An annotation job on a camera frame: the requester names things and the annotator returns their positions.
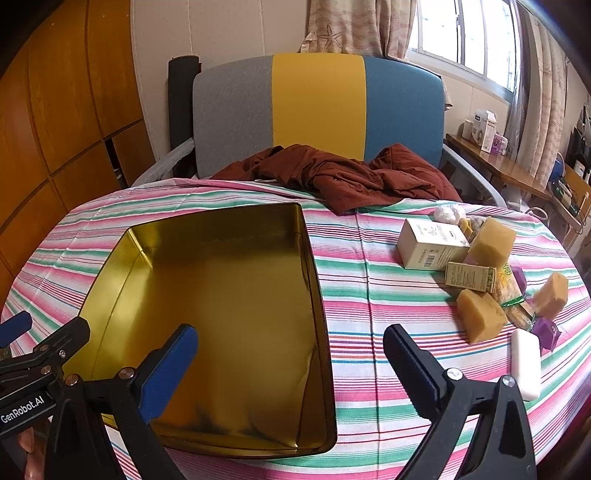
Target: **striped tablecloth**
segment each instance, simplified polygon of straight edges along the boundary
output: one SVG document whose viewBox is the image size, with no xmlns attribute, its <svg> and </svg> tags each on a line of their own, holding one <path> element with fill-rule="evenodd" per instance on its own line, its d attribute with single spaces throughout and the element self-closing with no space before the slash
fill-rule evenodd
<svg viewBox="0 0 591 480">
<path fill-rule="evenodd" d="M 171 451 L 188 479 L 393 479 L 429 427 L 411 406 L 382 350 L 382 334 L 402 323 L 419 347 L 444 368 L 496 381 L 510 370 L 507 325 L 489 342 L 468 345 L 454 304 L 457 289 L 443 274 L 405 270 L 395 249 L 404 219 L 428 218 L 446 202 L 403 200 L 337 217 L 309 194 L 277 186 L 228 181 L 164 180 L 116 192 L 70 212 L 47 236 L 15 280 L 2 311 L 34 319 L 12 353 L 33 346 L 78 314 L 107 256 L 126 228 L 172 215 L 267 202 L 299 202 L 320 277 L 330 335 L 338 443 L 324 455 L 237 461 Z M 542 360 L 542 395 L 527 404 L 539 461 L 558 441 L 590 391 L 590 298 L 556 238 L 532 217 L 497 207 L 465 205 L 469 215 L 493 215 L 517 231 L 511 264 L 521 266 L 528 294 L 552 271 L 569 279 L 569 303 L 557 319 L 563 334 Z M 442 478 L 453 478 L 476 419 L 466 423 Z M 138 479 L 119 434 L 109 432 L 124 470 Z"/>
</svg>

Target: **wooden wardrobe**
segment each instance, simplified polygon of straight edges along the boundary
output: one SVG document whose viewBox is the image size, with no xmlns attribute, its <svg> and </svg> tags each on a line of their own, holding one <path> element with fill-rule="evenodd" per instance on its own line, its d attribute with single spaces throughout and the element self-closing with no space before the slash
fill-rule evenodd
<svg viewBox="0 0 591 480">
<path fill-rule="evenodd" d="M 154 163 L 129 0 L 65 0 L 0 78 L 0 307 L 51 229 Z"/>
</svg>

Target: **red-brown cloth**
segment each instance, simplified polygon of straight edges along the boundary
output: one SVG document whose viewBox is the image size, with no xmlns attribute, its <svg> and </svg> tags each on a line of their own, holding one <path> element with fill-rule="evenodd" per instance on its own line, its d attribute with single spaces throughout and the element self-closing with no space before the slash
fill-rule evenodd
<svg viewBox="0 0 591 480">
<path fill-rule="evenodd" d="M 370 163 L 308 145 L 272 147 L 228 165 L 212 180 L 276 180 L 322 197 L 337 215 L 402 199 L 462 201 L 443 173 L 401 144 L 384 148 Z"/>
</svg>

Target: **sofa armrest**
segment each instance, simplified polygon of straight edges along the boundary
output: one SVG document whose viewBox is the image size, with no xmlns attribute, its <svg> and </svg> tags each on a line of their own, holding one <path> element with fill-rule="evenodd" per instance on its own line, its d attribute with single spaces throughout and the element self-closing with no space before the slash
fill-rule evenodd
<svg viewBox="0 0 591 480">
<path fill-rule="evenodd" d="M 480 175 L 472 165 L 455 153 L 451 148 L 447 145 L 443 145 L 441 164 L 444 164 L 447 161 L 464 175 L 468 176 L 480 193 L 492 198 L 497 207 L 507 208 L 507 204 L 501 194 L 497 192 L 496 188 L 494 188 L 487 179 Z"/>
<path fill-rule="evenodd" d="M 177 148 L 166 154 L 148 170 L 142 173 L 140 177 L 134 182 L 132 187 L 137 187 L 145 183 L 161 180 L 179 161 L 181 161 L 182 158 L 189 155 L 194 148 L 195 141 L 193 140 L 193 137 L 185 140 Z"/>
</svg>

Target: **barcode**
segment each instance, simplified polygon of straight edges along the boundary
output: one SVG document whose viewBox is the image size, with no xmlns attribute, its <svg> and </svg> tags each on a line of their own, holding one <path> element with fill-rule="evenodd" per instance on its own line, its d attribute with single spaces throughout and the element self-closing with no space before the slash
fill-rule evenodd
<svg viewBox="0 0 591 480">
<path fill-rule="evenodd" d="M 435 255 L 429 255 L 425 261 L 425 267 L 431 267 L 433 262 L 435 262 Z"/>
</svg>

